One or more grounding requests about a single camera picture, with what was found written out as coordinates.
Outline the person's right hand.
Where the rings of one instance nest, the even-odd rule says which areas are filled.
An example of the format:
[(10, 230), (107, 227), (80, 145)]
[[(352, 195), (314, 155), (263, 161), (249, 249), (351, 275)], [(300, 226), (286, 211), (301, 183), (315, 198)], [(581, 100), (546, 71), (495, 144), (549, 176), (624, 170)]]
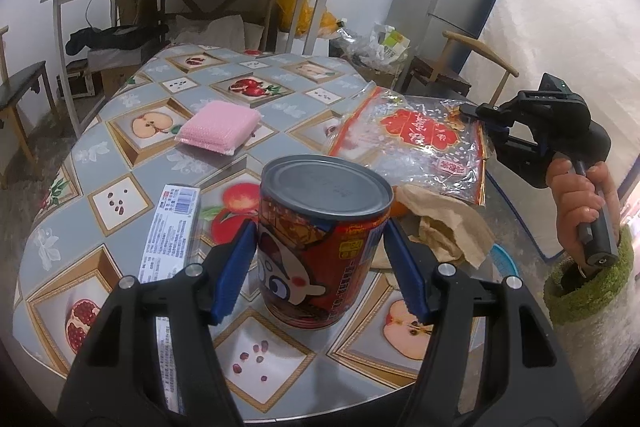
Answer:
[(599, 161), (582, 176), (573, 170), (567, 158), (558, 156), (549, 165), (546, 182), (556, 206), (556, 235), (560, 245), (582, 271), (593, 272), (585, 260), (578, 225), (593, 222), (599, 217), (599, 211), (606, 208), (614, 239), (620, 241), (620, 200), (608, 165)]

